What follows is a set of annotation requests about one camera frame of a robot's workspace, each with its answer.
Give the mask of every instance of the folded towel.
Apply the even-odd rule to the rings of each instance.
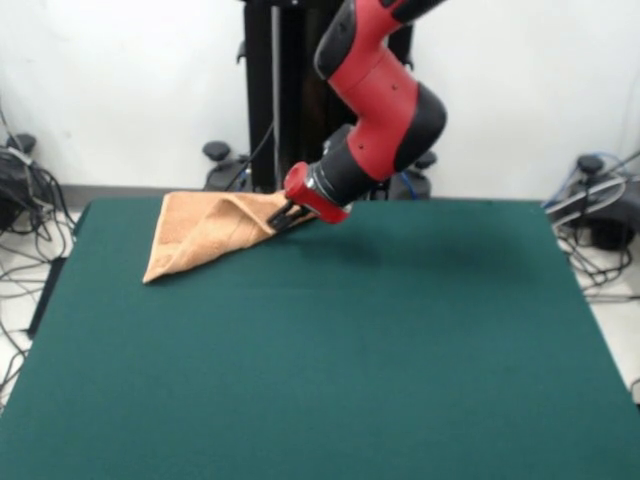
[[[143,282],[184,272],[274,236],[267,219],[284,193],[176,192],[164,197]]]

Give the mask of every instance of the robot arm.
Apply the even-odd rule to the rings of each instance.
[[[316,52],[318,74],[357,114],[343,144],[285,179],[288,205],[269,221],[276,229],[316,213],[339,223],[352,202],[427,152],[446,124],[442,102],[418,83],[384,39],[444,0],[345,0]],[[288,215],[295,206],[300,208]]]

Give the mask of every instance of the cable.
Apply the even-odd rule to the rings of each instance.
[[[13,345],[13,348],[15,348],[16,351],[24,357],[25,351],[22,350],[22,348],[20,348],[20,345],[17,344],[17,342],[11,336],[11,333],[4,326],[4,322],[2,321],[2,315],[0,315],[0,330],[2,330],[3,335],[7,337],[7,340],[9,340],[9,343]]]
[[[594,156],[599,157],[601,159],[608,158],[609,160],[613,160],[619,168],[624,169],[625,173],[629,173],[627,171],[627,166],[624,165],[622,160],[620,160],[620,158],[618,156],[616,156],[616,155],[614,155],[612,153],[608,153],[608,152],[592,152],[591,155],[594,155]]]
[[[3,272],[3,273],[5,273],[5,274],[6,274],[6,270],[5,270],[5,268],[4,268],[4,264],[3,264],[1,261],[0,261],[0,269],[2,270],[2,272]],[[22,283],[21,283],[20,281],[18,281],[18,280],[15,280],[15,279],[11,278],[11,276],[10,276],[10,275],[7,275],[7,279],[8,279],[8,280],[10,280],[10,281],[13,281],[13,284],[14,284],[16,287],[19,287],[20,289],[22,289],[22,290],[25,292],[25,294],[26,294],[26,295],[30,295],[30,296],[31,296],[31,298],[33,299],[33,302],[34,302],[34,303],[36,303],[36,304],[38,303],[38,300],[37,300],[37,299],[36,299],[36,297],[35,297],[35,293],[38,293],[38,292],[40,292],[40,291],[44,290],[44,287],[43,287],[43,288],[41,288],[40,290],[37,290],[37,289],[36,289],[36,290],[29,290],[27,287],[25,287],[24,285],[22,285]],[[6,297],[7,297],[7,298],[21,298],[21,297],[23,297],[23,296],[24,296],[24,295],[12,295],[12,296],[6,296]]]
[[[578,166],[576,165],[573,167],[571,172],[569,172],[569,175],[567,175],[567,178],[564,180],[564,182],[562,183],[558,191],[554,193],[551,196],[551,198],[547,200],[547,202],[542,204],[542,208],[546,209],[554,205],[554,202],[558,199],[558,197],[562,194],[562,192],[564,192],[567,189],[567,187],[569,186],[569,182],[571,182],[571,179],[574,177],[577,171],[578,171]]]
[[[9,330],[9,333],[26,333],[27,330],[25,329],[18,329],[18,330]],[[4,333],[0,333],[0,338],[4,337]]]
[[[13,282],[20,282],[20,283],[47,283],[46,280],[39,280],[39,279],[35,279],[35,278],[12,278],[11,280],[7,280],[6,278],[3,278],[2,280],[0,280],[0,283],[13,283]]]
[[[633,179],[628,179],[628,178],[624,178],[624,177],[618,177],[618,178],[615,178],[613,180],[608,180],[606,182],[599,183],[598,185],[594,186],[593,188],[590,188],[588,190],[588,193],[585,191],[585,192],[580,192],[580,193],[577,193],[575,195],[572,195],[571,197],[567,198],[566,200],[563,200],[562,202],[556,203],[553,206],[545,209],[545,211],[546,211],[547,214],[555,213],[558,210],[562,210],[563,208],[568,207],[572,203],[577,202],[578,200],[582,200],[587,195],[592,195],[594,193],[601,192],[601,191],[606,190],[608,188],[617,187],[618,185],[622,185],[622,184],[627,183],[629,181],[637,181],[637,178],[634,177]]]
[[[624,193],[627,191],[627,182],[624,182],[620,185],[620,189],[618,190],[618,193],[616,193],[615,195],[613,195],[611,198],[597,204],[594,205],[593,207],[589,207],[586,209],[586,211],[584,212],[576,212],[576,213],[572,213],[570,215],[567,215],[563,218],[561,218],[560,220],[557,220],[556,222],[554,222],[553,224],[553,228],[557,229],[560,228],[561,226],[576,220],[578,218],[581,218],[582,216],[586,215],[586,214],[591,214],[591,213],[595,213],[599,210],[603,210],[611,205],[613,205],[614,203],[616,203],[618,200],[620,200],[622,198],[622,196],[624,195]]]
[[[33,263],[30,265],[21,265],[19,267],[14,267],[14,268],[10,268],[9,270],[6,270],[4,273],[2,273],[0,275],[0,280],[3,280],[5,278],[9,278],[10,276],[15,273],[15,272],[20,272],[22,270],[29,270],[31,268],[35,268],[35,267],[41,267],[42,265],[48,265],[50,262],[46,262],[46,261],[41,261],[38,263]]]
[[[28,253],[24,253],[21,252],[19,250],[14,250],[13,248],[9,248],[5,245],[0,244],[0,249],[9,252],[9,253],[13,253],[14,255],[18,255],[20,257],[25,257],[28,258],[29,260],[35,260],[36,262],[42,260],[41,258],[36,257],[35,255],[29,255]]]
[[[66,227],[69,230],[69,237],[71,238],[71,241],[75,241],[73,235],[75,221],[69,213],[69,209],[62,194],[62,190],[55,177],[35,162],[31,162],[30,164],[28,164],[28,162],[25,161],[24,158],[22,158],[26,157],[25,154],[20,155],[21,157],[18,158],[14,154],[13,158],[15,158],[14,162],[20,163],[21,168],[25,168],[25,175],[27,178],[26,184],[28,184],[28,188],[25,188],[27,191],[23,192],[23,194],[18,197],[12,190],[7,189],[6,186],[3,188],[2,183],[0,183],[0,194],[7,195],[12,201],[15,201],[24,209],[25,212],[28,213],[30,228],[24,230],[18,229],[13,226],[10,227],[7,232],[15,233],[18,235],[35,234],[35,249],[38,252],[39,257],[25,254],[23,252],[18,252],[9,247],[0,247],[17,255],[30,258],[31,260],[34,260],[38,263],[50,263],[57,258],[64,257],[66,254],[68,243],[67,235],[63,232],[63,227]],[[6,155],[0,156],[0,159],[4,160],[5,162],[11,161],[11,156],[9,156],[8,158]],[[37,194],[39,196],[42,196],[42,198],[44,198],[45,200],[39,200],[38,196],[36,195],[35,188],[38,189]],[[30,200],[28,202],[25,202],[23,201],[23,198],[29,198]],[[63,215],[63,221],[60,221],[60,219],[58,218],[59,215]],[[52,222],[54,225],[54,228],[51,231],[47,226],[49,222]],[[62,247],[59,253],[55,253],[53,254],[53,256],[51,256],[45,254],[45,252],[41,248],[41,243],[42,241],[48,243],[53,242],[55,234],[52,233],[55,231],[58,232],[59,240],[62,244]]]
[[[631,298],[627,298],[627,296],[617,296],[614,299],[610,299],[609,295],[602,295],[600,292],[591,293],[594,289],[601,289],[605,285],[611,284],[619,279],[624,271],[629,268],[633,262],[633,255],[628,246],[626,246],[627,242],[627,233],[629,231],[629,227],[627,226],[627,231],[624,232],[624,235],[621,236],[621,244],[619,247],[619,262],[618,265],[614,267],[600,267],[596,265],[593,261],[588,259],[585,255],[580,252],[580,247],[591,248],[593,245],[582,244],[580,242],[581,231],[574,232],[573,238],[566,236],[565,234],[559,233],[558,240],[564,244],[567,249],[562,249],[563,252],[567,255],[569,263],[573,270],[577,274],[586,275],[589,277],[591,284],[582,288],[585,293],[585,297],[590,303],[619,303],[622,301],[632,301],[635,300],[635,297],[631,296]]]
[[[402,179],[402,183],[404,183],[405,186],[409,189],[411,200],[418,200],[418,195],[416,194],[416,191],[414,190],[413,185],[411,185],[411,180],[409,180],[409,177],[407,176],[407,174],[405,172],[402,172],[400,174],[400,178]]]
[[[244,174],[242,175],[242,178],[240,179],[240,184],[238,185],[238,191],[241,192],[242,189],[244,188],[244,186],[247,183],[247,177],[249,177],[249,174],[247,173],[247,169],[245,169]]]
[[[2,383],[0,383],[0,400],[2,398],[6,398],[9,396],[9,394],[4,394],[3,392],[4,390],[7,388],[7,386],[13,381],[15,380],[18,375],[20,375],[20,372],[22,371],[22,367],[24,366],[24,362],[26,360],[26,354],[29,353],[29,350],[25,350],[23,352],[23,355],[21,355],[20,353],[16,353],[13,357],[11,357],[11,360],[9,361],[9,367],[7,368],[7,371],[4,375],[4,379],[2,380]],[[18,367],[18,369],[12,373],[13,370],[13,363],[16,361],[16,359],[22,356],[22,364]],[[5,404],[2,403],[2,401],[0,401],[0,414],[3,413],[5,409]]]
[[[251,154],[251,156],[247,160],[247,163],[244,165],[244,167],[233,177],[233,179],[226,186],[226,188],[224,189],[225,192],[228,192],[229,190],[231,190],[231,187],[233,186],[233,184],[236,183],[236,181],[242,176],[242,174],[245,173],[249,169],[249,167],[253,164],[253,161],[255,160],[255,158],[258,156],[258,154],[262,151],[264,146],[267,144],[267,140],[269,140],[269,138],[271,137],[271,134],[273,133],[273,129],[274,129],[274,123],[271,122],[271,126],[267,130],[267,133],[264,134],[264,137],[262,138],[260,145],[258,145],[258,148],[256,148],[255,151]]]
[[[582,202],[582,205],[580,207],[580,216],[578,217],[579,221],[577,222],[577,224],[575,225],[575,228],[573,230],[573,239],[576,243],[576,246],[579,247],[580,246],[580,232],[582,232],[582,229],[585,226],[586,223],[586,214],[587,214],[587,210],[589,207],[589,196],[591,195],[591,186],[588,186],[584,196],[584,201]]]
[[[16,293],[15,295],[0,295],[0,300],[16,300],[18,298],[26,297],[30,295],[33,298],[33,295],[36,293],[40,293],[44,290],[44,288],[38,288],[36,290],[25,290],[23,293]]]
[[[629,156],[626,160],[623,160],[619,165],[616,165],[615,167],[611,167],[609,170],[606,170],[602,175],[604,176],[610,173],[617,172],[621,168],[626,168],[627,165],[629,165],[631,162],[637,159],[640,159],[640,150],[638,150],[637,152]]]

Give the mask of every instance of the black equipment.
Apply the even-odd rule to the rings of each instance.
[[[36,139],[21,134],[10,137],[0,149],[0,232],[9,229],[20,214],[40,209],[38,201],[50,203],[51,199],[37,181],[33,181],[27,155],[35,147]]]
[[[620,251],[640,233],[640,178],[604,167],[595,155],[580,157],[580,178],[567,189],[567,200],[550,207],[549,218],[556,226],[590,230],[594,247]]]

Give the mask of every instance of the white wall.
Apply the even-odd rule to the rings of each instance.
[[[577,154],[640,147],[639,20],[637,0],[449,0],[422,20],[416,73],[450,112],[436,193],[545,197]],[[0,22],[6,113],[65,183],[199,187],[206,141],[246,150],[240,2],[4,0]]]
[[[200,151],[248,148],[234,0],[4,0],[0,91],[65,183],[202,187]]]

